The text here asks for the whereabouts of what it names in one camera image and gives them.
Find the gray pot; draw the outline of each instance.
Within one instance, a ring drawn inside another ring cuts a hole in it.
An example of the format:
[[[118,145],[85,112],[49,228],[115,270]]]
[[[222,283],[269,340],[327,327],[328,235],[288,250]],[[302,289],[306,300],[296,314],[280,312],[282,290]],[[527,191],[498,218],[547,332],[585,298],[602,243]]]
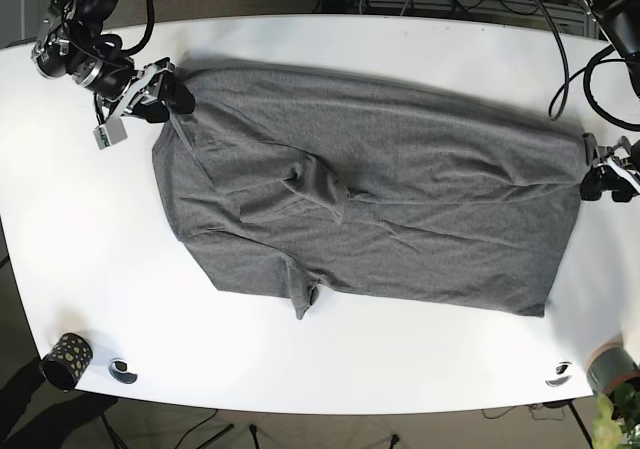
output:
[[[611,396],[625,382],[640,389],[640,370],[622,345],[607,344],[592,356],[587,380],[593,392]]]

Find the black cup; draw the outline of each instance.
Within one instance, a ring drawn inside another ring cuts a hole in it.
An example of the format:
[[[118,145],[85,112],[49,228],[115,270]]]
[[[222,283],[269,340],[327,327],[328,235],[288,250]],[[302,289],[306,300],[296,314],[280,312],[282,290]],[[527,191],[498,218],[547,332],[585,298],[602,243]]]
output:
[[[89,343],[77,334],[67,333],[40,362],[40,371],[51,385],[70,391],[78,385],[91,359]]]

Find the gray t-shirt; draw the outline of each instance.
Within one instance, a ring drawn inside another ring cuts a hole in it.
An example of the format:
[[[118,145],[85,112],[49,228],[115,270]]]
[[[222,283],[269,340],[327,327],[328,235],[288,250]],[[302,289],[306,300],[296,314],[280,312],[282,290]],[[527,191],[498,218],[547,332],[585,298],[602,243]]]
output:
[[[542,316],[586,173],[579,128],[340,75],[210,70],[153,148],[219,290],[337,291]]]

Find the person's leg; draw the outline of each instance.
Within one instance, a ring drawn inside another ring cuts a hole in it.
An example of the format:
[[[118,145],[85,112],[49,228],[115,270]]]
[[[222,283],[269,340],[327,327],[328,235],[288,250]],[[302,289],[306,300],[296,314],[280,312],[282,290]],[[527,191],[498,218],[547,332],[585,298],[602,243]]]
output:
[[[22,367],[0,390],[0,441],[11,433],[31,402],[31,396],[44,382],[39,363],[40,359],[36,358]]]
[[[118,402],[114,396],[83,394],[56,404],[11,436],[2,449],[59,449],[72,431],[103,414]]]

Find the gray floor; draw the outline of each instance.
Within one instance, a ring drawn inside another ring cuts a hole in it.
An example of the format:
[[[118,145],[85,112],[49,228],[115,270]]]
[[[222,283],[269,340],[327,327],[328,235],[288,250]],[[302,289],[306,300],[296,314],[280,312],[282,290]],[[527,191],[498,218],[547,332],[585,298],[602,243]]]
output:
[[[41,13],[49,0],[40,0]],[[309,13],[316,0],[155,0],[159,22],[253,14]],[[143,0],[121,0],[109,27],[143,24]],[[0,237],[0,259],[6,254]],[[16,283],[8,265],[0,270],[0,386],[24,363],[36,356]],[[18,428],[51,404],[75,397],[43,387]],[[577,401],[587,425],[593,418],[591,398]],[[387,449],[394,432],[401,437],[398,449],[440,447],[549,447],[581,449],[586,443],[568,410],[518,407],[496,420],[503,410],[404,416],[300,416],[220,411],[210,423],[194,431],[181,446],[195,448],[208,437],[233,423],[236,428],[211,447],[245,449],[253,444],[248,425],[262,432],[262,448]],[[172,449],[181,434],[212,413],[141,401],[122,400],[108,412],[113,427],[131,449]],[[76,431],[64,446],[110,448],[102,425],[91,423]]]

